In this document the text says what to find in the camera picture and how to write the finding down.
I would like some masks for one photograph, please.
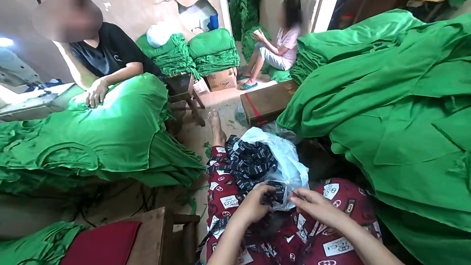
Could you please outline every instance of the red pajama pants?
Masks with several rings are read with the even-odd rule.
[[[227,158],[226,149],[214,146],[212,157]],[[211,161],[210,167],[226,163]],[[231,174],[215,171],[209,176],[208,230],[219,219],[232,214],[242,203],[239,188]],[[355,184],[340,178],[327,180],[314,189],[329,199],[336,207],[367,229],[381,241],[378,222],[368,201],[366,192]],[[213,231],[206,242],[207,260],[216,249],[224,229]],[[269,241],[257,237],[256,231],[248,231],[250,240],[242,243],[236,264],[284,264],[284,265],[360,265],[360,258],[353,246],[341,235],[307,214],[293,212],[280,230]]]

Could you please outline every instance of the green slipper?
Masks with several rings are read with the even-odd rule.
[[[250,78],[250,76],[240,75],[240,76],[237,77],[237,81],[241,81],[241,80],[244,80],[244,79],[247,79],[247,78]]]
[[[258,86],[258,85],[259,85],[259,83],[255,83],[255,84],[253,84],[253,85],[243,84],[243,85],[242,85],[242,88],[241,88],[240,90],[248,90],[248,89],[254,88],[254,87]]]

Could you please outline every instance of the plastic bag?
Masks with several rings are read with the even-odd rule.
[[[239,102],[239,105],[235,109],[235,120],[242,126],[248,127],[247,117],[245,115],[245,110],[242,107],[242,102]]]
[[[294,204],[288,200],[290,192],[300,187],[309,189],[309,169],[299,162],[294,144],[257,127],[246,131],[240,140],[252,144],[259,141],[270,147],[271,152],[278,160],[278,169],[275,172],[267,173],[263,181],[278,181],[285,184],[283,204],[273,202],[273,210],[288,211],[293,208]]]
[[[158,48],[169,41],[170,36],[175,33],[180,33],[180,30],[175,24],[159,21],[155,25],[150,26],[147,31],[147,41],[150,46]]]
[[[278,127],[278,124],[276,121],[273,121],[271,123],[265,123],[260,126],[260,128],[264,132],[268,133],[274,133],[276,136],[279,136],[281,138],[285,138],[292,142],[293,144],[298,144],[302,141],[302,137],[296,136],[296,134],[293,131],[290,131],[288,129],[281,129]]]

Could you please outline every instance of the red fabric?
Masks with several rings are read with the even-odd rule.
[[[225,148],[214,146],[212,157],[226,158]],[[226,165],[213,161],[210,167]],[[242,203],[238,195],[239,188],[231,174],[219,174],[214,171],[209,175],[208,191],[208,228],[212,220],[231,216]],[[324,185],[314,189],[324,194],[336,207],[349,214],[359,225],[367,229],[381,241],[381,232],[368,200],[366,192],[348,180],[332,178]],[[224,207],[222,202],[231,202],[231,207]],[[270,241],[263,240],[256,230],[251,230],[250,248],[241,245],[241,255],[237,264],[254,265],[361,265],[363,264],[353,246],[335,231],[307,214],[294,211],[291,218],[285,220],[278,233]],[[209,260],[218,245],[223,231],[212,235],[206,242],[206,258]]]
[[[60,265],[126,265],[140,225],[121,221],[81,232]]]

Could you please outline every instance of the hair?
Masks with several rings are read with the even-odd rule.
[[[288,26],[288,28],[292,28],[302,23],[300,0],[284,0],[283,7],[286,26]]]

